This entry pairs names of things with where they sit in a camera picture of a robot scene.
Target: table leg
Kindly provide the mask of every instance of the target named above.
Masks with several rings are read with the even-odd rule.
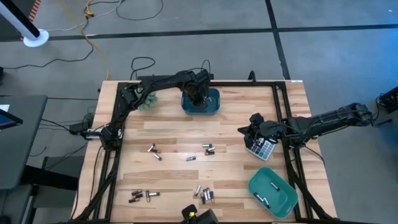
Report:
[[[77,190],[79,179],[32,166],[25,166],[21,177],[22,184],[37,184],[58,189]]]

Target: screen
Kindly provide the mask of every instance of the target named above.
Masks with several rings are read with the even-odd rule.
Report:
[[[9,126],[13,126],[14,123],[15,123],[15,121],[0,114],[0,129],[9,127]]]

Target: teal bowl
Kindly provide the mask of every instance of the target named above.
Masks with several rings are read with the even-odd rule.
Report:
[[[265,209],[278,218],[286,218],[299,199],[293,187],[268,167],[262,167],[254,174],[249,181],[248,191]],[[254,193],[262,198],[265,197],[271,207],[267,208],[265,203],[254,196]]]

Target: gray floor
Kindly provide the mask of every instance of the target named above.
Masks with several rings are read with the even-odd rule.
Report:
[[[83,21],[86,1],[65,1]],[[156,12],[159,0],[126,1],[121,13],[142,17]],[[398,23],[398,3],[378,0],[279,0],[272,1],[279,27],[355,26]],[[95,5],[102,13],[115,5]],[[34,23],[45,29],[66,29],[74,23],[53,0],[43,0]],[[90,21],[89,34],[155,32],[195,29],[270,28],[263,0],[164,0],[164,10],[148,21],[129,22],[114,13]],[[77,35],[78,30],[51,32]],[[291,79],[303,80],[313,114],[337,109],[352,102],[365,103],[375,111],[374,99],[398,85],[398,30],[351,30],[281,33]],[[173,74],[211,61],[217,79],[246,79],[250,70],[261,79],[281,80],[282,71],[271,33],[220,34],[178,37],[97,39],[109,58],[111,79],[130,76],[134,57],[150,56],[156,65],[140,75]],[[42,65],[56,58],[82,58],[90,50],[84,40],[55,40],[38,49],[20,42],[0,43],[8,55],[1,65]],[[147,62],[137,63],[137,67]],[[98,97],[105,78],[98,52],[84,62],[55,62],[45,68],[7,70],[0,94],[46,94],[52,97]],[[95,101],[50,100],[45,118],[71,121],[83,118]],[[396,223],[398,220],[397,125],[381,128],[348,128],[320,139],[326,171],[338,216],[342,220]],[[64,131],[41,129],[33,152],[49,149],[43,156],[62,156],[84,144]],[[39,166],[43,157],[30,164]],[[72,205],[42,208],[35,223],[65,221]]]

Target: wooden tabletop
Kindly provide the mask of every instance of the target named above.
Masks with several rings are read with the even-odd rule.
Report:
[[[103,83],[93,127],[111,120],[117,85],[117,81]],[[286,81],[286,85],[293,116],[310,116],[303,83]],[[287,181],[282,145],[278,144],[269,160],[264,162],[245,150],[243,135],[237,132],[238,128],[249,124],[254,113],[260,113],[264,119],[277,120],[271,87],[228,86],[217,89],[221,93],[221,109],[214,116],[186,115],[181,109],[181,92],[176,88],[157,92],[159,101],[149,111],[130,113],[124,132],[112,222],[180,222],[183,219],[181,210],[190,204],[196,205],[198,214],[212,208],[221,222],[278,220],[248,193],[247,185],[254,173],[264,166]],[[162,151],[162,161],[147,152],[152,143]],[[214,144],[216,154],[205,156],[201,146],[204,143]],[[87,147],[75,216],[90,200],[93,168],[100,145],[100,141],[91,141]],[[320,153],[317,141],[310,141],[307,145]],[[103,155],[102,150],[96,165],[94,192]],[[301,155],[309,191],[325,211],[335,217],[322,161],[305,149],[301,150]],[[197,159],[186,162],[188,156],[196,156]],[[197,185],[212,189],[215,203],[202,205],[200,198],[193,196]],[[150,202],[146,202],[144,197],[140,202],[128,203],[131,192],[136,189],[160,192],[160,196],[152,197]],[[104,215],[106,195],[107,192],[101,204],[100,217]],[[299,204],[305,217],[301,193]],[[283,219],[294,220],[293,212]]]

